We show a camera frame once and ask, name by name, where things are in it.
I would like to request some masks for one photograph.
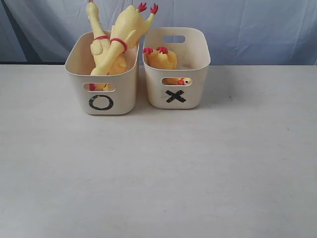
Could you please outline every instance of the plastic storage bin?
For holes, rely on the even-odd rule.
[[[65,63],[81,108],[91,115],[121,115],[131,111],[136,103],[139,44],[124,53],[127,70],[118,75],[90,75],[95,67],[90,51],[93,33],[82,35]],[[89,83],[109,83],[112,91],[89,91]]]
[[[164,36],[184,36],[183,43],[166,43]],[[190,109],[201,100],[209,64],[211,62],[204,34],[194,28],[161,27],[150,30],[144,39],[144,48],[166,47],[177,55],[175,70],[150,67],[143,54],[148,98],[150,103],[161,109]],[[188,77],[190,85],[164,85],[169,77]]]

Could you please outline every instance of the black circle mark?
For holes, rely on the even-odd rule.
[[[94,106],[94,101],[96,98],[98,97],[104,97],[104,98],[108,98],[109,100],[109,105],[108,107],[106,108],[98,108],[98,107],[95,107]],[[89,106],[95,110],[98,110],[98,111],[107,111],[109,109],[111,109],[113,107],[113,100],[111,99],[111,97],[107,96],[107,95],[95,95],[93,96],[90,100],[89,100]]]

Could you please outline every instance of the rubber chicken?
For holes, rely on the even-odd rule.
[[[146,9],[146,3],[140,3],[138,8],[130,5],[119,14],[111,29],[109,52],[100,64],[96,65],[92,74],[108,73],[115,59],[121,53],[134,48],[139,39],[148,32],[159,7],[154,4],[149,18],[144,20],[140,12]]]
[[[177,56],[173,51],[169,51],[165,47],[158,47],[156,50],[152,48],[144,48],[143,53],[147,58],[151,67],[158,69],[176,69]],[[164,78],[165,85],[189,85],[192,83],[190,78]]]
[[[94,61],[96,66],[100,65],[103,59],[108,55],[110,48],[110,40],[109,37],[104,33],[100,22],[99,22],[99,9],[97,5],[93,2],[93,0],[89,0],[86,12],[90,21],[90,25],[93,30],[94,40],[90,45],[90,50],[92,55],[94,56]],[[126,61],[123,54],[119,54],[114,59],[114,64],[112,65],[109,72],[98,71],[98,74],[92,72],[91,75],[114,75],[124,73],[126,70]],[[109,86],[107,84],[94,84],[90,85],[90,90],[98,90],[98,91],[108,91]]]

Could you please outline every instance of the black x mark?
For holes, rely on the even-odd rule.
[[[171,97],[169,99],[167,99],[167,102],[170,103],[171,101],[173,101],[174,99],[177,99],[180,102],[185,102],[186,99],[182,98],[180,95],[182,95],[184,92],[182,90],[177,91],[176,93],[172,93],[171,91],[167,90],[166,93],[168,95],[170,95]]]

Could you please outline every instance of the tabletop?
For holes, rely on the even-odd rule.
[[[1,238],[315,238],[317,68],[210,66],[200,105],[82,112],[63,65],[0,65]]]

